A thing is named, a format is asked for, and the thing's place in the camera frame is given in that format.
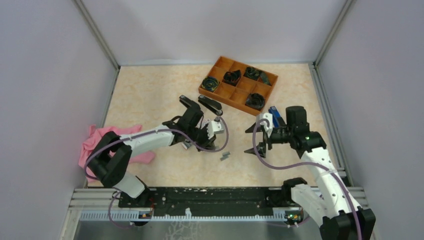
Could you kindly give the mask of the blue stapler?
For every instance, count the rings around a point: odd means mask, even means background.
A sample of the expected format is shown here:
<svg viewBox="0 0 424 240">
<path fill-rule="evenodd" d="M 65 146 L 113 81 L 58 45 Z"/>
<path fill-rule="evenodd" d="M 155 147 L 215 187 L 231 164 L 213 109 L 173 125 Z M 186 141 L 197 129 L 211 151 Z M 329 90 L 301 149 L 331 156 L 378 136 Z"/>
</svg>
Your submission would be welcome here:
<svg viewBox="0 0 424 240">
<path fill-rule="evenodd" d="M 272 115 L 272 123 L 275 128 L 284 127 L 286 125 L 286 122 L 275 106 L 271 106 L 268 112 Z"/>
</svg>

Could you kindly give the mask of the staple strip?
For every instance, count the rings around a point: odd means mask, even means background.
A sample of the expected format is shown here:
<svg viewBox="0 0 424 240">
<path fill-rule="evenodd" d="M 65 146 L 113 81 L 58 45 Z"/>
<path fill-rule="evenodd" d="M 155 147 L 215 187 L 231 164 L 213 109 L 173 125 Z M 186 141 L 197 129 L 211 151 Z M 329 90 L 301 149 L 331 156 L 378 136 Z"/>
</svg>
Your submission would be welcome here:
<svg viewBox="0 0 424 240">
<path fill-rule="evenodd" d="M 223 157 L 225 157 L 225 156 L 228 156 L 228 155 L 230 155 L 230 154 L 231 154 L 231 153 L 230 153 L 229 151 L 226 151 L 226 152 L 223 152 L 223 153 L 222 153 L 222 156 L 223 156 Z"/>
<path fill-rule="evenodd" d="M 225 160 L 227 160 L 229 157 L 228 156 L 223 156 L 223 157 L 221 157 L 220 158 L 220 161 L 222 162 L 222 161 L 225 161 Z"/>
</svg>

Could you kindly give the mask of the black stapler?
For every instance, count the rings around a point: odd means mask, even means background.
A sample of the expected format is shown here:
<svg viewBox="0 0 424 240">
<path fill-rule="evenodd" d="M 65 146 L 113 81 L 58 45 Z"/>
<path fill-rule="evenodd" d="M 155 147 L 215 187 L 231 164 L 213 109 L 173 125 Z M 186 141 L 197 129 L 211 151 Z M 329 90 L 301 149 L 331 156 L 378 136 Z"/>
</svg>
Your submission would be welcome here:
<svg viewBox="0 0 424 240">
<path fill-rule="evenodd" d="M 210 110 L 212 113 L 214 113 L 216 116 L 222 116 L 223 115 L 223 107 L 220 102 L 211 99 L 209 97 L 206 97 L 205 95 L 199 95 L 198 102 L 203 105 L 205 108 Z"/>
<path fill-rule="evenodd" d="M 189 114 L 189 113 L 190 114 L 197 113 L 197 114 L 201 114 L 201 115 L 204 114 L 203 111 L 201 110 L 200 105 L 197 102 L 186 97 L 185 95 L 179 96 L 179 102 L 186 107 L 184 114 Z"/>
</svg>

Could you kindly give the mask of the tray of staple strips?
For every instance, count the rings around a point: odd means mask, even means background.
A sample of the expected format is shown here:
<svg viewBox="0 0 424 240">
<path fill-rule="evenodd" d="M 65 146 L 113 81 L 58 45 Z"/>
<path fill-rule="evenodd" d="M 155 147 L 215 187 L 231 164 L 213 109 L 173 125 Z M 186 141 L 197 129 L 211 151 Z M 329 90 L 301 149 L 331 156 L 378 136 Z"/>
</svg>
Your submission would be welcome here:
<svg viewBox="0 0 424 240">
<path fill-rule="evenodd" d="M 181 144 L 185 150 L 188 150 L 192 146 L 190 142 L 186 142 L 186 141 L 182 142 Z"/>
</svg>

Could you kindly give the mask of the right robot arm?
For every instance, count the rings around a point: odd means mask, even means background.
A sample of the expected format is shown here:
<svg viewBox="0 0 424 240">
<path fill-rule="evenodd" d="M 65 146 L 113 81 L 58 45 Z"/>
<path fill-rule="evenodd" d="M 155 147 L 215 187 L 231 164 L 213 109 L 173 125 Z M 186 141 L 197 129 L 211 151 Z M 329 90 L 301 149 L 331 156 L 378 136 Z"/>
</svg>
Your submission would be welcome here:
<svg viewBox="0 0 424 240">
<path fill-rule="evenodd" d="M 254 154 L 268 168 L 276 170 L 264 160 L 266 151 L 274 144 L 289 144 L 296 151 L 300 162 L 280 167 L 288 170 L 307 166 L 315 178 L 320 195 L 317 195 L 301 178 L 284 181 L 281 199 L 287 206 L 300 205 L 319 226 L 323 240 L 369 240 L 372 237 L 376 216 L 365 209 L 349 192 L 335 168 L 327 144 L 317 131 L 310 130 L 307 111 L 302 106 L 290 106 L 286 118 L 279 117 L 278 126 L 273 125 L 272 113 L 261 113 L 245 133 L 256 138 L 262 132 L 262 141 L 253 139 L 253 147 L 247 153 Z"/>
</svg>

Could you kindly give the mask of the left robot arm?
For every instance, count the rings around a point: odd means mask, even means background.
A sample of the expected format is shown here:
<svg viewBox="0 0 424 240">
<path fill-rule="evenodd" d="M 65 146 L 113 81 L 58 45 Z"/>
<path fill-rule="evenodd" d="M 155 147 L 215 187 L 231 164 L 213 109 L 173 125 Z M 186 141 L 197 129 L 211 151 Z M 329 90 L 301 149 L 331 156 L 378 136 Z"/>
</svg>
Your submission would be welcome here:
<svg viewBox="0 0 424 240">
<path fill-rule="evenodd" d="M 142 180 L 127 171 L 130 159 L 185 141 L 192 143 L 198 151 L 215 152 L 214 141 L 218 134 L 224 132 L 225 124 L 218 116 L 201 125 L 203 116 L 202 110 L 190 107 L 182 116 L 176 116 L 151 130 L 124 135 L 107 132 L 84 164 L 86 176 L 100 181 L 106 188 L 127 194 L 136 206 L 146 206 L 150 193 Z"/>
</svg>

